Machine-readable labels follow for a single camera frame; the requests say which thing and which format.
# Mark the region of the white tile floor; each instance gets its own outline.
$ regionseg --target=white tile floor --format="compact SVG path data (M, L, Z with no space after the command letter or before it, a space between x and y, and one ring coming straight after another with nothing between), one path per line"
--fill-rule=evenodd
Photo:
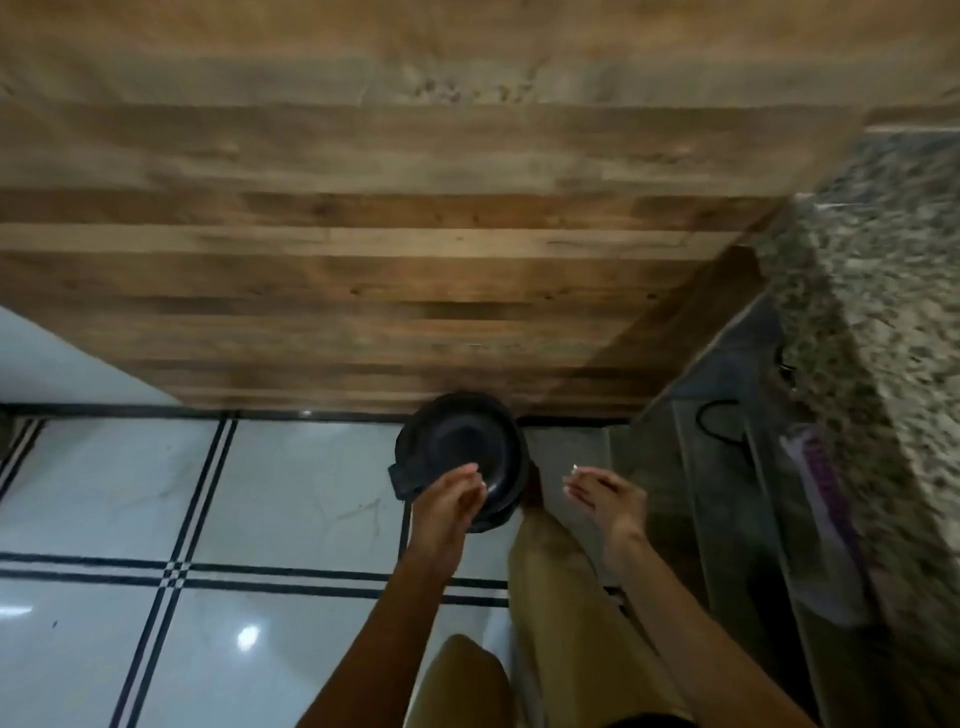
M292 726L396 563L398 430L28 423L0 470L0 722ZM548 508L599 563L560 478L608 462L603 431L527 438ZM450 586L424 668L456 632L502 638L518 526L468 537L457 576L489 581Z

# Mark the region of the black tile stripe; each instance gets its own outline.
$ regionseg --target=black tile stripe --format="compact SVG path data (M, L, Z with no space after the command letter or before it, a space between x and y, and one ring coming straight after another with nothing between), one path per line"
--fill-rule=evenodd
M308 423L372 423L403 425L409 415L368 415L358 412L313 410L309 415L290 410L211 410L156 404L7 404L0 411L15 417L110 417L135 419L219 420L237 417L240 420L275 420ZM556 415L523 415L516 419L521 427L609 427L626 425L628 417L564 417Z
M164 590L156 590L154 603L150 607L150 614L147 615L147 621L143 625L143 631L140 632L140 639L137 641L136 649L133 651L131 667L127 670L127 677L124 679L123 688L120 690L116 705L113 707L113 716L110 718L108 728L118 728L120 725L124 708L127 707L127 699L130 697L130 691L133 688L133 681L136 679L136 673L140 669L140 663L143 661L143 653L147 650L150 634L154 631L154 623L156 622L156 615L159 614L160 611L160 604L163 602L163 594Z
M157 587L160 584L158 576L76 573L70 571L0 569L0 578L28 581L69 581L85 584L125 584L135 587Z
M507 582L499 579L470 579L454 576L447 584L448 587L468 587L471 589L506 589Z
M143 679L140 681L140 688L136 692L136 698L133 700L133 707L130 711L130 720L127 721L127 728L133 728L140 719L140 711L143 710L143 701L147 699L147 690L154 679L154 670L156 661L160 658L160 650L163 649L163 642L167 639L167 632L170 631L170 622L173 621L174 611L177 609L177 602L180 601L180 590L174 589L171 592L170 603L167 604L167 610L163 613L163 621L160 623L160 629L156 633L154 649L150 652L150 659L147 661L147 667L143 672Z
M400 523L400 547L396 553L396 559L403 558L403 553L407 550L407 542L410 540L410 501L403 503L403 521Z
M16 475L20 472L20 468L23 466L23 461L27 459L27 455L29 455L31 450L34 449L34 445L36 445L36 438L40 436L40 432L43 431L43 428L46 424L46 420L39 421L36 427L34 427L34 431L30 434L30 439L27 440L27 444L20 451L20 454L16 456L10 471L7 472L7 476L3 479L3 485L0 485L0 500L3 500L3 496L7 494L7 491L10 489L10 486L13 483L13 479L16 478Z
M382 589L355 589L352 587L311 587L306 584L257 584L252 581L219 581L187 577L190 589L208 589L222 592L261 592L280 595L347 596L359 599L379 599Z
M219 446L220 436L223 433L225 423L226 420L220 421L220 424L217 426L217 433L213 438L213 442L210 444L210 450L206 454L204 469L202 470L201 476L197 482L197 488L195 489L194 496L190 501L190 507L187 510L186 517L183 519L183 526L180 528L177 544L175 545L174 551L170 557L171 561L179 560L178 557L181 554L183 541L186 539L186 534L189 532L190 523L193 521L194 511L196 511L201 498L201 493L204 491L206 476L207 473L209 473L214 453ZM200 541L201 533L204 530L204 523L206 522L206 515L210 510L210 503L213 500L214 493L216 492L217 483L220 481L220 475L223 472L224 463L227 462L227 455L229 454L230 445L233 442L233 434L236 432L236 428L237 420L233 419L230 421L227 431L227 439L224 441L224 446L220 449L220 457L217 460L217 466L213 471L212 478L210 479L210 485L206 489L204 502L200 504L200 513L197 517L196 524L194 525L193 535L190 537L190 544L187 547L186 553L183 555L182 561L190 561L190 559L193 557L194 550L197 548L197 543ZM154 640L153 649L150 651L150 657L147 660L147 666L143 671L143 679L140 680L140 685L136 691L136 697L133 699L133 706L130 712L130 719L127 721L127 728L134 728L137 721L140 719L140 712L143 710L143 703L147 699L147 692L150 690L150 683L154 679L156 662L160 658L160 652L163 651L163 643L167 638L167 633L170 631L170 623L173 621L174 612L177 611L177 604L180 602L180 591L181 589L177 588L174 588L171 591L170 601L167 603L167 608L163 612L163 619L160 622L159 629L156 632L156 639ZM136 673L137 669L139 669L138 662L136 666L131 664L131 671L133 671L134 674Z
M285 576L307 579L346 579L351 581L387 581L387 579L390 578L389 573L377 573L374 571L286 569L284 567L256 567L243 564L195 564L191 562L190 573L194 571L252 574L257 576Z
M441 604L463 604L468 607L507 607L509 602L502 596L444 595Z
M194 513L197 510L197 504L200 502L200 495L204 490L204 485L206 483L207 474L210 471L210 465L213 462L214 453L216 453L217 448L220 445L220 438L224 432L224 426L226 425L226 420L221 420L217 424L217 430L213 435L213 439L210 442L210 447L206 451L206 458L204 459L204 466L200 471L200 477L197 478L197 485L194 487L193 496L190 498L190 503L187 506L186 514L183 516L183 523L180 525L180 533L177 534L177 540L174 543L173 550L170 552L169 561L175 561L180 555L180 551L183 548L183 542L186 540L186 535L190 529L190 523L193 521ZM117 697L116 706L113 709L113 718L110 722L109 728L118 728L120 720L123 718L123 713L127 707L127 701L130 699L130 693L133 688L133 684L136 680L136 674L140 670L140 663L143 661L143 656L147 649L147 644L150 640L150 636L154 631L154 626L156 624L156 618L159 615L160 604L163 600L163 595L167 589L161 586L162 582L157 580L156 586L156 596L154 597L154 604L151 607L150 614L147 616L147 621L143 625L143 632L140 634L140 641L137 643L136 650L133 653L133 657L130 662L130 667L127 669L127 677L124 680L123 690L120 692L120 695ZM172 592L173 596L176 596L178 593L177 590ZM172 618L173 614L171 612L171 604L175 604L174 599L171 597L170 604L167 605L167 611L164 613L163 618L169 623L169 618ZM159 635L154 642L154 650L151 653L151 659L154 658L154 653L158 654L157 646L159 645ZM137 699L140 699L141 693L146 693L146 687L144 683L147 680L147 673L144 673L143 679L140 681L140 687L137 691ZM132 726L135 723L131 719L128 722L129 726Z
M147 559L114 559L102 556L68 556L53 553L0 551L0 561L17 564L57 564L61 566L107 567L114 569L163 569L167 562Z
M237 431L237 420L232 420L230 422L230 427L227 432L227 439L224 442L224 447L220 451L220 459L217 461L217 468L213 472L213 478L210 480L210 487L206 490L206 498L204 499L204 504L200 508L200 516L197 518L197 525L193 529L193 536L190 539L190 546L186 550L186 555L183 557L183 561L192 561L193 553L197 549L197 544L200 542L201 532L204 530L204 523L206 523L206 514L210 511L210 503L213 502L213 497L217 492L217 485L220 483L220 475L224 471L224 464L227 462L227 456L230 452L230 445L233 444L233 435Z
M190 498L190 504L187 506L186 515L183 517L183 523L180 526L180 533L177 534L177 541L174 543L174 549L170 552L170 561L176 561L180 556L180 550L183 548L183 542L186 541L186 535L190 531L190 523L193 521L193 514L197 510L197 504L200 502L200 494L204 491L206 483L206 474L210 471L210 465L213 463L213 456L220 445L220 437L223 435L224 426L227 420L221 420L217 424L217 431L213 435L213 442L206 452L204 468L200 471L200 477L197 479L197 487L193 489L193 496Z
M20 446L23 444L24 439L27 437L27 434L30 432L35 422L36 420L24 421L23 426L20 427L20 431L16 433L16 437L13 438L13 442L10 444L10 448L7 450L7 454L5 454L3 456L3 460L0 461L0 475L6 472L7 466L10 465L10 461L20 449Z

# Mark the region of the black pot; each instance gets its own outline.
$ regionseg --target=black pot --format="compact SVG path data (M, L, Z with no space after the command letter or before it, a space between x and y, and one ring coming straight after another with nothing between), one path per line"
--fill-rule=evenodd
M397 499L412 501L438 477L466 463L480 466L487 501L470 533L506 523L516 510L530 471L523 433L499 400L474 392L443 395L403 426L394 447L390 480Z

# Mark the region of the khaki pants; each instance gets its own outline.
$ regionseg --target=khaki pants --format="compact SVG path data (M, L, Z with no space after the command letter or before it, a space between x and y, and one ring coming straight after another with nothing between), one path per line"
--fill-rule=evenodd
M545 511L524 514L511 549L510 615L549 728L602 728L643 713L690 719L660 658ZM430 665L407 721L408 728L522 724L503 667L463 635L447 640Z

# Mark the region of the wood panel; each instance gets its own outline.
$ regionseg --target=wood panel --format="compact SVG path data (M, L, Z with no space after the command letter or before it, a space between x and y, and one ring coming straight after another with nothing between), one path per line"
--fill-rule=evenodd
M720 261L729 260L730 251L736 251L737 260L721 270ZM256 300L252 303L259 315L235 310L211 314L203 303L191 310L194 302L209 301L218 291L191 291L198 279L181 279L176 288L157 283L145 292L140 290L145 280L131 284L126 278L131 270L126 264L116 268L116 275L127 282L115 280L115 288L97 288L91 295L85 271L95 269L102 276L105 266L98 254L83 254L64 264L81 281L79 287L54 276L48 288L38 291L39 281L27 279L12 294L5 289L3 303L14 310L26 304L41 325L188 404L396 412L444 391L480 388L517 412L620 416L653 397L677 373L678 362L696 352L704 334L690 319L689 304L701 308L704 299L691 298L691 292L702 291L708 298L711 287L727 289L705 317L711 330L717 318L729 316L756 294L760 278L752 253L742 255L746 249L737 247L730 251L718 261L679 266L665 261L668 268L660 275L649 270L656 261L636 261L628 277L605 281L611 293L600 299L577 288L591 289L594 274L587 271L577 278L566 269L568 297L590 302L576 305L530 295L524 303L499 310L455 302L445 310L436 303L404 308L353 302L303 312L297 302L281 301L288 307L278 310ZM16 255L0 252L4 270ZM142 257L156 262L153 256ZM453 262L459 266L458 281L492 278L487 271L471 270L475 260ZM250 263L257 267L262 259ZM394 264L396 260L377 261L384 270ZM37 269L49 273L53 267L44 263ZM670 268L676 270L667 282L664 274ZM159 281L176 278L158 268L155 275ZM647 282L636 290L628 282L644 277ZM411 298L402 286L415 290L417 280L404 278L396 289L399 299ZM57 296L47 295L58 290ZM185 306L169 312L157 305L157 298L142 298L146 306L132 310L126 301L144 293L180 297ZM285 292L269 292L266 298L274 294ZM460 299L472 294L453 285L446 295ZM430 292L428 298L437 294Z
M861 116L818 108L8 101L0 103L0 186L779 196L820 180Z
M0 251L21 253L608 260L711 260L741 234L14 224L2 230Z
M190 404L631 415L958 88L953 0L0 0L0 303Z
M761 230L777 197L331 195L203 187L3 189L0 223L616 231Z
M960 47L952 0L4 0L0 29L17 91L175 106L875 106Z

